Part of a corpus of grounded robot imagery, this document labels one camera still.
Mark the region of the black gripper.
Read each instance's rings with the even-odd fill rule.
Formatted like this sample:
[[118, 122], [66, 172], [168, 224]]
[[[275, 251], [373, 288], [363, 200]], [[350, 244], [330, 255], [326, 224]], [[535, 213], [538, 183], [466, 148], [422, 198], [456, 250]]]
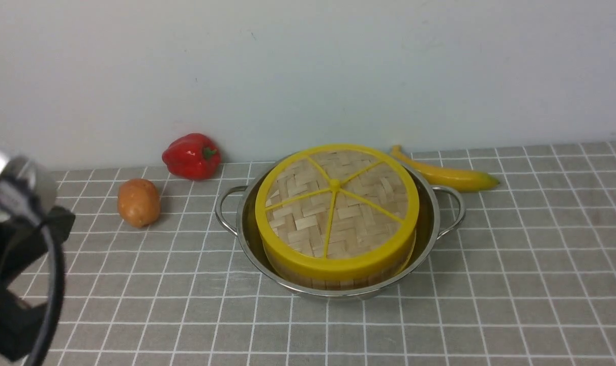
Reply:
[[[57, 331], [64, 304], [66, 268], [63, 245], [75, 214], [55, 206], [45, 224], [34, 228], [17, 219], [0, 222], [0, 355], [8, 361], [42, 363]], [[50, 260], [49, 295], [32, 306], [10, 290], [10, 284], [46, 253]]]

